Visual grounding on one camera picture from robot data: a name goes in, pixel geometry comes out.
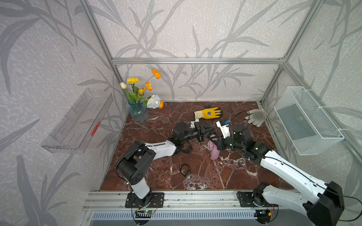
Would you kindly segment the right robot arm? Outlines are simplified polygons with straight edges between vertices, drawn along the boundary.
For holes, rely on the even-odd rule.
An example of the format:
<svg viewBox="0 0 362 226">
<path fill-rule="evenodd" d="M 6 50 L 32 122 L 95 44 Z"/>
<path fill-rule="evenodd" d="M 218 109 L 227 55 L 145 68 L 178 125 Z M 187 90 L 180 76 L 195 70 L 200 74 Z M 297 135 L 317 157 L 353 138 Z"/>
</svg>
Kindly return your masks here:
<svg viewBox="0 0 362 226">
<path fill-rule="evenodd" d="M 222 136 L 214 142 L 219 150 L 240 152 L 249 161 L 273 172 L 295 188 L 295 191 L 279 189 L 261 183 L 250 195 L 238 192 L 238 198 L 246 203 L 264 207 L 268 204 L 286 207 L 309 218 L 316 226 L 335 226 L 345 205 L 341 186 L 326 183 L 286 161 L 276 151 L 262 142 L 254 141 L 247 127 L 237 124 L 229 129 L 229 121 L 218 121 Z"/>
</svg>

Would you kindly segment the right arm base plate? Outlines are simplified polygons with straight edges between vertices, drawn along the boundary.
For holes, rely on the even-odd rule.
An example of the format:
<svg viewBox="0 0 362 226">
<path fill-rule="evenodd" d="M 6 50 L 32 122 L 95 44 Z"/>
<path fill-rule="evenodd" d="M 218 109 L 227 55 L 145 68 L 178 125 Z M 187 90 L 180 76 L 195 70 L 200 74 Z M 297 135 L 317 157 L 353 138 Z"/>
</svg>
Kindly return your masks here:
<svg viewBox="0 0 362 226">
<path fill-rule="evenodd" d="M 278 207 L 276 204 L 268 203 L 261 194 L 256 192 L 238 191 L 236 195 L 241 207 Z"/>
</svg>

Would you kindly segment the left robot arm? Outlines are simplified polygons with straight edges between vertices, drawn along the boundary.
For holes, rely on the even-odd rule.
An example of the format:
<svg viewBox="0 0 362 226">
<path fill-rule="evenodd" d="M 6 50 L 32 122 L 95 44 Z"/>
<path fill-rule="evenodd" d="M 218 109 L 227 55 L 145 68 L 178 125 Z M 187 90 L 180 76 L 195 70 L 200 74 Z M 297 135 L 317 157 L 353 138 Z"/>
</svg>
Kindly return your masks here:
<svg viewBox="0 0 362 226">
<path fill-rule="evenodd" d="M 151 189 L 147 185 L 145 175 L 154 160 L 174 156 L 179 152 L 186 152 L 184 144 L 192 139 L 202 142 L 215 132 L 213 126 L 194 123 L 189 127 L 184 122 L 176 124 L 172 136 L 164 142 L 145 143 L 136 140 L 122 155 L 116 164 L 116 173 L 131 186 L 136 200 L 146 204 L 151 199 Z"/>
</svg>

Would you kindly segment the pink fluffy cloth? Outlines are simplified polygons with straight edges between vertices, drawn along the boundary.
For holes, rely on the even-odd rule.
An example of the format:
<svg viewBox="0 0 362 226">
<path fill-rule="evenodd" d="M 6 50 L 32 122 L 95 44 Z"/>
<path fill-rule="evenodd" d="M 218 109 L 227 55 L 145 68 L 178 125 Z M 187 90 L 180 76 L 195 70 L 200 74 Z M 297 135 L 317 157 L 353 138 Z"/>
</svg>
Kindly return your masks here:
<svg viewBox="0 0 362 226">
<path fill-rule="evenodd" d="M 215 145 L 212 141 L 208 141 L 207 147 L 210 150 L 210 159 L 216 160 L 220 154 L 220 150 L 217 149 L 217 145 Z"/>
</svg>

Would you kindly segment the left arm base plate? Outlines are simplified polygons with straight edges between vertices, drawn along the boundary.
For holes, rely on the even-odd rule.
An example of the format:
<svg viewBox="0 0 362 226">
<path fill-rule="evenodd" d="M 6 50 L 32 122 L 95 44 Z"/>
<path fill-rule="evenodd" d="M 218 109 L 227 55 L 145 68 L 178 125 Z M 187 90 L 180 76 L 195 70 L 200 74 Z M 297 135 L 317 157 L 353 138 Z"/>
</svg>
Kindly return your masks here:
<svg viewBox="0 0 362 226">
<path fill-rule="evenodd" d="M 162 208 L 164 205 L 165 193 L 149 192 L 144 198 L 139 198 L 135 193 L 127 195 L 125 208 Z"/>
</svg>

